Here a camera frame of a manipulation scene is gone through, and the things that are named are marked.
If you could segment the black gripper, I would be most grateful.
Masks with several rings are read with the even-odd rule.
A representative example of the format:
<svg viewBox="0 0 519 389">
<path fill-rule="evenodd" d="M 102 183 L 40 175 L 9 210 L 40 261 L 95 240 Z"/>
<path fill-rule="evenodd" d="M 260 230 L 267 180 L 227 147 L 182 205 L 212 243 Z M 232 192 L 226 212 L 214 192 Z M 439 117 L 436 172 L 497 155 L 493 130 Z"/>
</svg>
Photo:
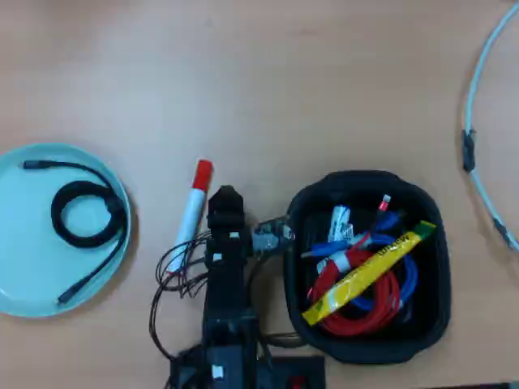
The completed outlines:
<svg viewBox="0 0 519 389">
<path fill-rule="evenodd" d="M 206 242 L 205 265 L 212 268 L 219 265 L 244 265 L 251 256 L 251 231 L 246 226 L 238 229 L 223 228 L 225 205 L 233 226 L 244 226 L 246 216 L 243 197 L 233 186 L 219 189 L 208 200 L 207 225 L 211 234 Z"/>
</svg>

